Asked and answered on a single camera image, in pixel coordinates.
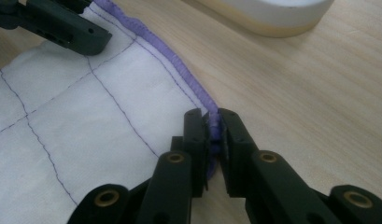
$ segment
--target wood grain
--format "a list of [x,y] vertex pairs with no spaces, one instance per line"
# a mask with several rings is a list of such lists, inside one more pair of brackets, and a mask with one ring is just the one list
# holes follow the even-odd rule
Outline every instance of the wood grain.
[[[335,0],[310,32],[267,38],[193,0],[117,0],[165,41],[261,149],[311,188],[351,184],[382,198],[382,0]],[[0,30],[0,67],[41,40]],[[248,223],[220,171],[193,201],[193,223]]]

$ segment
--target dark stitching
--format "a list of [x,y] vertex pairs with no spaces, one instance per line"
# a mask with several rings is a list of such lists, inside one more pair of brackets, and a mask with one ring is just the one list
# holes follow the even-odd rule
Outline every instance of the dark stitching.
[[115,105],[118,107],[118,109],[121,111],[121,113],[124,115],[124,117],[127,119],[127,122],[129,122],[130,126],[133,128],[134,132],[137,134],[137,136],[144,142],[145,145],[147,145],[147,147],[149,148],[149,150],[155,154],[156,157],[159,157],[158,154],[150,147],[150,145],[147,143],[147,141],[138,133],[137,129],[135,128],[135,126],[133,126],[132,122],[129,120],[129,118],[127,117],[126,115],[126,112],[124,112],[124,110],[120,107],[118,101],[115,99],[115,97],[111,94],[111,92],[106,88],[106,86],[104,85],[104,83],[100,80],[100,78],[98,78],[98,76],[94,73],[94,70],[92,69],[92,65],[91,65],[91,62],[89,60],[89,58],[87,56],[85,56],[86,59],[88,60],[88,63],[89,63],[89,67],[91,68],[91,71],[92,71],[92,74],[94,75],[94,77],[98,80],[98,82],[100,82],[101,86],[106,90],[106,92],[109,94],[109,96],[112,98],[112,100],[114,101]]
[[103,62],[101,62],[100,64],[97,65],[97,67],[93,68],[93,70],[96,70],[97,68],[99,68],[101,65],[105,64],[105,63],[109,63],[111,60],[113,60],[114,58],[118,57],[119,55],[121,55],[125,50],[127,50],[129,47],[131,47],[135,42],[135,39],[133,39],[133,42],[130,43],[125,49],[123,49],[121,52],[115,54],[113,57],[109,58],[108,60],[105,60]]
[[[65,92],[66,90],[70,89],[72,86],[74,86],[75,84],[77,84],[78,82],[80,82],[84,77],[86,77],[87,75],[90,75],[90,74],[91,74],[91,73],[87,73],[85,76],[81,77],[80,79],[78,79],[77,81],[75,81],[74,83],[72,83],[71,85],[69,85],[69,86],[68,86],[64,91],[62,91],[62,92]],[[60,93],[59,93],[58,95],[52,97],[50,100],[48,100],[47,102],[45,102],[43,105],[45,105],[45,104],[47,104],[48,102],[54,100],[54,99],[55,99],[57,96],[59,96],[59,95],[60,95]],[[33,110],[33,111],[30,112],[30,113],[25,112],[26,115],[25,115],[24,117],[22,117],[21,119],[24,119],[24,118],[25,118],[26,116],[28,116],[28,115],[34,114],[36,111],[37,111],[37,109]],[[0,133],[2,133],[2,132],[4,132],[5,130],[11,128],[13,125],[15,125],[15,124],[16,124],[17,122],[19,122],[21,119],[16,120],[16,122],[10,124],[9,126],[7,126],[6,128],[4,128],[3,130],[1,130]]]
[[33,127],[31,126],[30,124],[30,120],[28,119],[28,114],[25,110],[25,106],[24,106],[24,102],[21,100],[21,98],[19,97],[19,95],[10,87],[10,85],[7,83],[7,80],[4,78],[4,72],[2,70],[0,70],[1,72],[1,78],[5,81],[5,83],[7,84],[7,86],[9,87],[9,89],[15,93],[15,95],[18,97],[18,99],[20,100],[21,102],[21,105],[22,105],[22,108],[24,109],[24,113],[26,114],[26,118],[27,118],[27,125],[28,127],[31,129],[31,132],[33,132],[33,134],[35,135],[36,137],[36,140],[39,142],[39,144],[43,147],[43,149],[46,151],[46,153],[48,154],[48,158],[53,166],[53,170],[54,170],[54,173],[56,174],[56,178],[57,180],[59,181],[59,183],[62,185],[63,189],[65,190],[65,192],[68,194],[68,196],[70,197],[70,199],[72,200],[72,202],[78,206],[78,204],[75,202],[75,200],[72,198],[71,196],[71,193],[65,188],[65,185],[64,185],[64,182],[62,180],[60,180],[60,177],[59,177],[59,174],[57,172],[57,169],[56,169],[56,165],[54,164],[53,160],[51,159],[51,155],[50,153],[47,151],[46,149],[46,146],[41,142],[40,138],[39,138],[39,135],[36,134],[35,130],[33,129]]
[[114,22],[110,21],[109,19],[105,18],[103,15],[101,15],[100,13],[96,12],[95,10],[93,10],[91,7],[89,7],[89,9],[91,10],[91,12],[93,12],[94,14],[96,14],[97,16],[99,16],[100,18],[102,18],[103,20],[107,21],[108,23],[112,24],[113,26],[115,26],[116,28],[118,28],[122,33],[124,33],[125,35],[129,36],[131,39],[133,39],[133,41],[135,43],[137,43],[141,48],[143,48],[144,50],[146,50],[147,52],[149,52],[150,55],[152,55],[154,58],[156,58],[160,63],[161,65],[164,67],[164,70],[166,70],[168,72],[168,74],[170,74],[170,77],[173,79],[173,81],[176,83],[176,85],[182,90],[182,92],[188,97],[188,99],[190,99],[190,101],[193,103],[194,106],[198,107],[197,104],[193,101],[193,99],[184,91],[184,89],[178,84],[178,82],[176,81],[176,79],[174,78],[173,74],[170,72],[170,70],[167,69],[167,67],[164,65],[164,63],[162,62],[161,59],[158,58],[158,56],[156,56],[154,53],[152,53],[149,49],[147,49],[145,46],[143,46],[141,43],[139,43],[136,38],[133,38],[132,36],[130,36],[129,34],[127,34],[126,32],[124,32],[117,24],[115,24]]
[[11,128],[12,126],[14,126],[15,124],[17,124],[19,121],[21,121],[21,120],[22,120],[22,119],[24,119],[24,118],[25,118],[25,116],[24,116],[24,117],[22,117],[21,119],[18,119],[18,120],[16,120],[16,122],[14,122],[14,123],[10,124],[10,125],[9,125],[9,126],[7,126],[5,129],[1,130],[1,131],[0,131],[0,133],[2,133],[2,132],[4,132],[5,130],[7,130],[7,129]]

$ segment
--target fabric edge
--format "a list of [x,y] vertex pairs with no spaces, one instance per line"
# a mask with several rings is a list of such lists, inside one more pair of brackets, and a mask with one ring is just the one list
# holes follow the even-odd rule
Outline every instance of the fabric edge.
[[[115,17],[125,28],[144,38],[176,68],[181,77],[190,86],[191,90],[207,109],[209,114],[208,126],[211,142],[218,142],[221,138],[218,106],[182,60],[158,36],[152,33],[141,20],[126,16],[125,13],[111,0],[94,0],[93,2],[102,10]],[[217,167],[215,157],[220,152],[220,146],[217,146],[216,144],[213,145],[213,150],[210,152],[208,177],[211,177],[215,173]]]

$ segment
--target purple hem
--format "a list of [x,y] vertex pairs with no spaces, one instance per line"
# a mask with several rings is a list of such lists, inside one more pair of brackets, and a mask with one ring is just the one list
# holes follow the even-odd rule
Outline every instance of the purple hem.
[[94,0],[94,3],[114,16],[124,27],[141,36],[156,48],[179,72],[210,114],[210,131],[213,139],[219,139],[218,106],[205,91],[202,85],[191,74],[181,59],[139,19],[127,17],[124,12],[110,0]]

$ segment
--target brass bolt hole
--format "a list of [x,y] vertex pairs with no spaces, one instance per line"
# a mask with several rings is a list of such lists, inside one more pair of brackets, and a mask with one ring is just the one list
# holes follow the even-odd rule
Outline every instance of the brass bolt hole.
[[374,204],[366,196],[356,191],[346,191],[344,194],[346,200],[360,208],[372,208]]
[[114,189],[107,189],[101,193],[99,193],[94,198],[95,205],[99,207],[108,207],[115,202],[117,202],[119,199],[119,193],[115,191]]
[[277,157],[271,153],[262,153],[260,155],[260,159],[266,162],[275,162],[277,161]]
[[172,163],[179,163],[184,161],[185,158],[181,154],[170,154],[167,159]]

